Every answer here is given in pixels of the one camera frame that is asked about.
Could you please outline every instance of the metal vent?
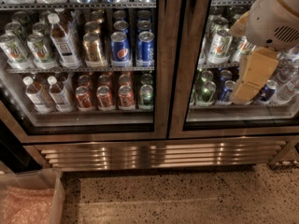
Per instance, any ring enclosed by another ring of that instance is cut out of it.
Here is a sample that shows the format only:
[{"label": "metal vent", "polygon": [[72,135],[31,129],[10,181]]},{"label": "metal vent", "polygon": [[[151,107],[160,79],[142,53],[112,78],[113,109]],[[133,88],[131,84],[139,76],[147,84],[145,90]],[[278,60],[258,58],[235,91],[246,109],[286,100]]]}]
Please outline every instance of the metal vent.
[{"label": "metal vent", "polygon": [[291,43],[299,39],[299,31],[288,26],[282,26],[275,30],[275,37],[282,42]]}]

